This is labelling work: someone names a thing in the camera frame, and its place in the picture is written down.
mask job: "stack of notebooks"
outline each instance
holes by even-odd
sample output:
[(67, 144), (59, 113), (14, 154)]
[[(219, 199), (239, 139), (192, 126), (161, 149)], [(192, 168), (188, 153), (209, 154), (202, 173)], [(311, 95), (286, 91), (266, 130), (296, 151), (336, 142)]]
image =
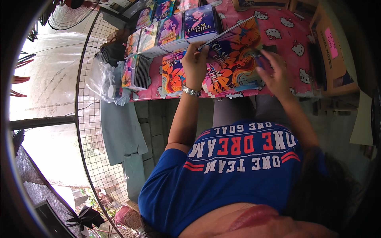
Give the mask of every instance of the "stack of notebooks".
[(153, 58), (182, 52), (190, 43), (216, 38), (221, 32), (221, 19), (212, 5), (191, 8), (132, 34), (128, 38), (125, 58), (137, 53)]
[(166, 17), (172, 16), (175, 0), (168, 0), (161, 4), (158, 4), (155, 10), (155, 16), (153, 22), (160, 21)]
[(160, 23), (161, 21), (158, 21), (142, 29), (138, 47), (139, 54), (149, 58), (154, 58), (168, 53), (157, 46), (157, 32), (160, 29)]
[(167, 52), (184, 51), (189, 43), (184, 37), (185, 22), (183, 14), (175, 14), (163, 19), (157, 34), (157, 46)]
[(131, 91), (148, 89), (149, 59), (136, 54), (126, 60), (122, 77), (122, 87)]
[(206, 0), (176, 0), (174, 14), (207, 4)]
[(140, 12), (138, 22), (136, 23), (136, 29), (145, 28), (152, 23), (155, 15), (155, 7), (156, 3), (151, 2)]
[(135, 31), (128, 37), (126, 52), (124, 55), (125, 59), (128, 59), (138, 53), (140, 33), (141, 33), (141, 29)]
[(163, 19), (157, 46), (167, 52), (184, 51), (189, 43), (215, 38), (221, 32), (221, 19), (208, 4)]
[(256, 89), (260, 77), (253, 48), (262, 47), (258, 24), (254, 16), (225, 30), (203, 46), (209, 45), (208, 76), (203, 89), (209, 96)]
[(211, 5), (192, 8), (184, 12), (185, 39), (189, 43), (207, 41), (222, 32), (222, 22)]
[(184, 57), (185, 53), (186, 51), (163, 57), (163, 94), (171, 97), (181, 95), (181, 87), (185, 83), (185, 73), (182, 68), (181, 59)]

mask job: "silver watch band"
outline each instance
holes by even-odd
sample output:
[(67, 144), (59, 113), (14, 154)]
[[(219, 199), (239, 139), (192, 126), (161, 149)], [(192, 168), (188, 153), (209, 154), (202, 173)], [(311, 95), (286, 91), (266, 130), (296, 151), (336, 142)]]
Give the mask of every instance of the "silver watch band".
[(184, 93), (189, 94), (191, 96), (195, 96), (195, 97), (201, 96), (201, 91), (192, 90), (192, 89), (188, 88), (187, 86), (185, 86), (185, 83), (182, 85), (181, 90)]

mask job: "wire mesh fence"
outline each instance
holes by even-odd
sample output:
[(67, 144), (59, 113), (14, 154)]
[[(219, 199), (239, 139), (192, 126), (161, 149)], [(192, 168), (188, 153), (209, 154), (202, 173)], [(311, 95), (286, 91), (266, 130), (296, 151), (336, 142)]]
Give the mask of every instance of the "wire mesh fence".
[(90, 75), (94, 55), (106, 38), (118, 30), (103, 19), (99, 12), (88, 33), (81, 56), (77, 78), (76, 115), (80, 150), (92, 190), (106, 218), (121, 237), (137, 237), (135, 230), (114, 224), (114, 215), (128, 199), (122, 165), (111, 166), (107, 157), (100, 116), (100, 101), (88, 95), (85, 82)]

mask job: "blue t-shirt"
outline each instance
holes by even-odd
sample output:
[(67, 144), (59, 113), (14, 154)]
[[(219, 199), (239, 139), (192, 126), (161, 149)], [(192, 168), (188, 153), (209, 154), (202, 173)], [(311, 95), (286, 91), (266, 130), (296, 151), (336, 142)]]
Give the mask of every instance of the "blue t-shirt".
[(143, 186), (138, 205), (155, 230), (177, 237), (219, 207), (266, 204), (279, 212), (298, 179), (298, 140), (272, 122), (235, 123), (204, 131), (188, 154), (164, 151)]

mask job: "pink tablecloth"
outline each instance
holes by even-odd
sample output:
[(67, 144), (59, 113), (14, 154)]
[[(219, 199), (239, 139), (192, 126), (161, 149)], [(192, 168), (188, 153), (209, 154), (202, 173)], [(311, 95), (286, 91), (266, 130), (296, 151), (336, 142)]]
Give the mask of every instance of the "pink tablecloth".
[[(307, 53), (307, 44), (312, 40), (309, 30), (310, 19), (293, 14), (289, 10), (275, 8), (247, 9), (237, 12), (231, 0), (208, 0), (208, 3), (216, 7), (225, 29), (235, 25), (238, 20), (245, 20), (255, 15), (261, 31), (262, 43), (276, 45), (277, 53), (284, 58), (286, 67), (291, 72), (290, 90), (298, 94), (311, 92), (310, 60)], [(147, 90), (132, 93), (132, 101), (172, 98), (162, 94), (161, 65), (162, 56), (153, 59), (149, 71), (151, 84)], [(245, 90), (225, 96), (242, 97), (257, 94), (270, 94), (270, 92), (264, 87), (262, 90)], [(209, 96), (203, 92), (201, 97)]]

